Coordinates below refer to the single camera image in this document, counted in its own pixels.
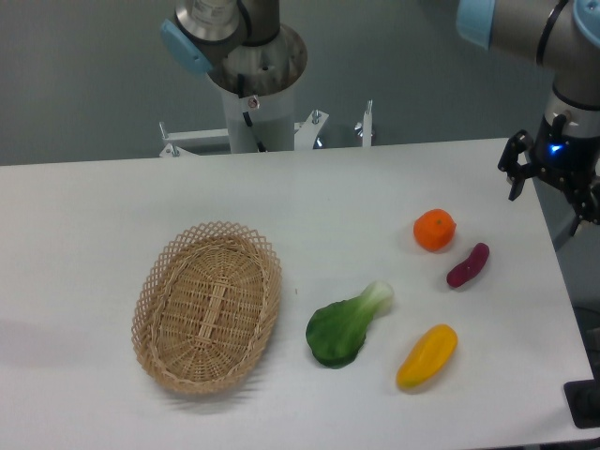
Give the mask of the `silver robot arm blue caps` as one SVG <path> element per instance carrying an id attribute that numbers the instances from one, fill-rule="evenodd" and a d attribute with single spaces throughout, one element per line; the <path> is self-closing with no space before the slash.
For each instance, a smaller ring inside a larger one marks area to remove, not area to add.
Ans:
<path id="1" fill-rule="evenodd" d="M 599 5 L 595 1 L 462 1 L 459 35 L 551 69 L 552 91 L 535 136 L 516 133 L 498 167 L 517 198 L 529 178 L 559 190 L 575 225 L 599 220 Z M 234 153 L 291 150 L 281 103 L 308 61 L 276 1 L 181 1 L 160 27 L 172 58 L 222 92 Z"/>

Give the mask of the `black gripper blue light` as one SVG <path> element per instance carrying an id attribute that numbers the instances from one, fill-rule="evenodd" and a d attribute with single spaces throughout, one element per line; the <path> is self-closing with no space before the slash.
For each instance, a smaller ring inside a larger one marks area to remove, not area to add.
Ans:
<path id="1" fill-rule="evenodd" d="M 530 150 L 530 163 L 519 157 Z M 520 130 L 505 144 L 498 169 L 510 184 L 509 201 L 516 200 L 525 181 L 532 176 L 560 190 L 574 211 L 569 235 L 574 236 L 583 222 L 599 224 L 599 181 L 595 166 L 599 159 L 599 137 L 576 137 L 566 131 L 566 118 L 560 114 L 552 123 L 542 119 L 535 142 Z"/>

